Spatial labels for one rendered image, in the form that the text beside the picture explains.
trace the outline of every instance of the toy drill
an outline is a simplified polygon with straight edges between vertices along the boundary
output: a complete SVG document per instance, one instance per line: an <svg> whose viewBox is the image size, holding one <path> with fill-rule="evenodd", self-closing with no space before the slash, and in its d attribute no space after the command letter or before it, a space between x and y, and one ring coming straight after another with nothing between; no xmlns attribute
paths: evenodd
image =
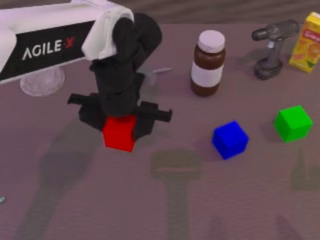
<svg viewBox="0 0 320 240"><path fill-rule="evenodd" d="M255 30L251 37L254 41L269 40L269 56L256 62L254 74L261 80L270 79L278 75L283 67L279 59L280 52L287 38L297 35L300 31L299 23L295 20L286 20L269 24L264 28Z"/></svg>
<svg viewBox="0 0 320 240"><path fill-rule="evenodd" d="M106 147L131 152L135 142L152 133L155 121L170 122L172 110L155 103L138 105L145 76L137 73L162 41L158 24L136 13L134 22L121 18L113 28L116 55L92 61L98 93L72 94L68 104L81 105L80 120L103 133Z"/></svg>

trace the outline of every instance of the jar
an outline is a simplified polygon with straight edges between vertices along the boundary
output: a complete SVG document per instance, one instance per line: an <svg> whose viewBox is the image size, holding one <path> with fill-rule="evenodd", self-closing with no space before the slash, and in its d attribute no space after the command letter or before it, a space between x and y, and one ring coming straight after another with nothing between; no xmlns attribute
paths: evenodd
<svg viewBox="0 0 320 240"><path fill-rule="evenodd" d="M191 89L201 97L213 95L219 88L225 63L225 36L206 30L198 38L191 69Z"/></svg>

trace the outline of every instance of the yellow carton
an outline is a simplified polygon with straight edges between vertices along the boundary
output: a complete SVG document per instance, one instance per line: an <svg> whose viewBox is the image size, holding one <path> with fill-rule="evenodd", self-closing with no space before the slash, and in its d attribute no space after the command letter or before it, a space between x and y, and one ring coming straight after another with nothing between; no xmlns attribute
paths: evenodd
<svg viewBox="0 0 320 240"><path fill-rule="evenodd" d="M295 44L289 64L310 73L320 56L320 14L312 12L306 18Z"/></svg>

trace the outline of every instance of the table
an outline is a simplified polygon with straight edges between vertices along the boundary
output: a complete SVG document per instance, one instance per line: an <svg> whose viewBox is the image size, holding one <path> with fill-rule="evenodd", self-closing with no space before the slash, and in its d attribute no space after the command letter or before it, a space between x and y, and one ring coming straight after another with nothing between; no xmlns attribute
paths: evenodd
<svg viewBox="0 0 320 240"><path fill-rule="evenodd" d="M173 109L133 153L107 149L77 120L71 93L95 92L86 61L64 68L56 94L32 98L19 82L0 88L2 240L318 240L320 237L320 81L285 65L268 81L252 73L267 42L261 25L162 25L163 42L146 65L172 67L142 99ZM209 98L190 90L198 35L226 36L221 86ZM285 43L283 58L295 39ZM272 121L301 104L314 120L305 139L283 143ZM245 153L223 161L215 127L237 120L250 137Z"/></svg>

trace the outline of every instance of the green cube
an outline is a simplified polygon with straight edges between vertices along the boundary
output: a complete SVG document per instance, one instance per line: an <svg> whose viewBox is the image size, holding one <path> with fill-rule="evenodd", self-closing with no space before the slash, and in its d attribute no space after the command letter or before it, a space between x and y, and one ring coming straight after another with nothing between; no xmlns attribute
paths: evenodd
<svg viewBox="0 0 320 240"><path fill-rule="evenodd" d="M301 105L279 111L274 127L286 143L306 137L313 122Z"/></svg>

